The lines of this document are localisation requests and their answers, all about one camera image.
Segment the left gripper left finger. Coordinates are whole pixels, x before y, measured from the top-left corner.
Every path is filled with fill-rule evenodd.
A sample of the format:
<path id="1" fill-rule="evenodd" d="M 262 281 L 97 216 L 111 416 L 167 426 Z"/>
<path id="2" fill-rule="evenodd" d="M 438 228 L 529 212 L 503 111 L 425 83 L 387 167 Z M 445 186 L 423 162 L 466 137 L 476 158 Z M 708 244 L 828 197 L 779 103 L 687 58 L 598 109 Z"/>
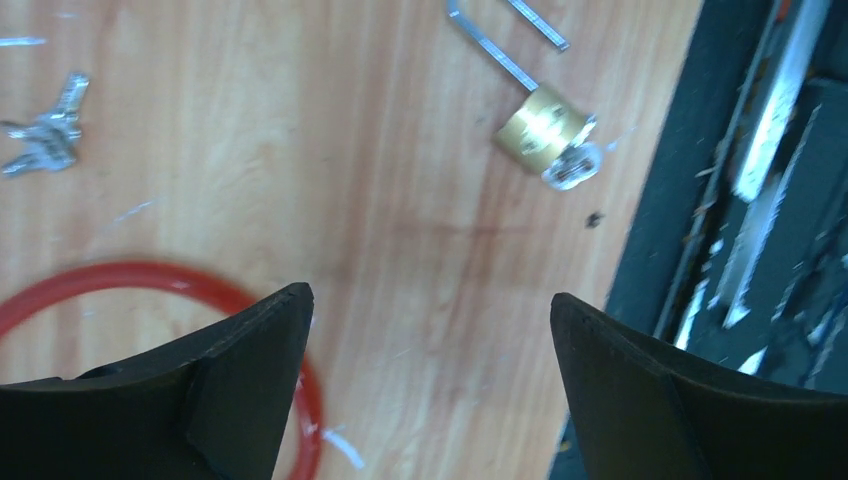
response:
<path id="1" fill-rule="evenodd" d="M 268 479 L 314 295 L 293 283 L 78 378 L 1 389 L 5 479 Z"/>

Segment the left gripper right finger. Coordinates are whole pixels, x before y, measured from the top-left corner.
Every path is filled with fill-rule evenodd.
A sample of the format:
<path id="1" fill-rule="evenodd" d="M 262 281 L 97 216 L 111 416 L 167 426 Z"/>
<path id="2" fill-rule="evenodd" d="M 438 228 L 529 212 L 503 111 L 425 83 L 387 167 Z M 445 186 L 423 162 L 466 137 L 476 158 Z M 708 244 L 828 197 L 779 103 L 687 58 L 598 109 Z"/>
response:
<path id="1" fill-rule="evenodd" d="M 843 479 L 847 399 L 762 380 L 569 293 L 550 326 L 592 479 Z"/>

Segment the red cable lock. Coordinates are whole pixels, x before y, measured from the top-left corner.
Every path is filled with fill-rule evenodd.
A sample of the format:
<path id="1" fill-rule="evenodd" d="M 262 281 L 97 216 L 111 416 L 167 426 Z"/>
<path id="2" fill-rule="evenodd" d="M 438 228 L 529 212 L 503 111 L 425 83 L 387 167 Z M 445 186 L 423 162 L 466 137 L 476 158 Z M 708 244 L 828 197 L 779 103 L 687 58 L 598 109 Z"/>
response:
<path id="1" fill-rule="evenodd" d="M 136 288 L 169 292 L 233 315 L 258 301 L 239 285 L 192 267 L 147 260 L 112 261 L 76 267 L 36 282 L 1 303 L 1 335 L 42 310 L 101 290 Z M 323 453 L 323 397 L 320 382 L 304 358 L 293 402 L 299 422 L 297 456 L 288 477 L 314 479 Z"/>

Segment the brass padlock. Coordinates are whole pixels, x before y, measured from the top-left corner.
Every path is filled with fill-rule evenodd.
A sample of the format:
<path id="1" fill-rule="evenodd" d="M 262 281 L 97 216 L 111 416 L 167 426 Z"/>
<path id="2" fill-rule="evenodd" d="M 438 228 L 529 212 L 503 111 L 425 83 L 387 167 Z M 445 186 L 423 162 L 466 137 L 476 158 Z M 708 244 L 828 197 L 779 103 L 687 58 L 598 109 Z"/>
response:
<path id="1" fill-rule="evenodd" d="M 559 191 L 570 190 L 596 175 L 603 153 L 588 141 L 597 125 L 596 116 L 579 110 L 555 89 L 534 80 L 461 11 L 458 1 L 446 0 L 445 11 L 464 34 L 529 92 L 495 133 L 495 142 L 524 170 Z"/>

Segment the silver key with ring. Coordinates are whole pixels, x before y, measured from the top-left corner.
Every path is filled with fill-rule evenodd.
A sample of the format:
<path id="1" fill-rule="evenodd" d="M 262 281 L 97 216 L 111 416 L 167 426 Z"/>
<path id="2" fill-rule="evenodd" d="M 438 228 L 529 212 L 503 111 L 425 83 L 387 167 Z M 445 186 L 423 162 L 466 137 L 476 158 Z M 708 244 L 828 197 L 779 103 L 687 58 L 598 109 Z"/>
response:
<path id="1" fill-rule="evenodd" d="M 24 143 L 22 153 L 1 167 L 6 177 L 38 170 L 61 171 L 77 161 L 76 146 L 82 137 L 79 108 L 89 85 L 89 76 L 71 72 L 56 104 L 39 114 L 31 124 L 2 121 L 1 130 Z"/>

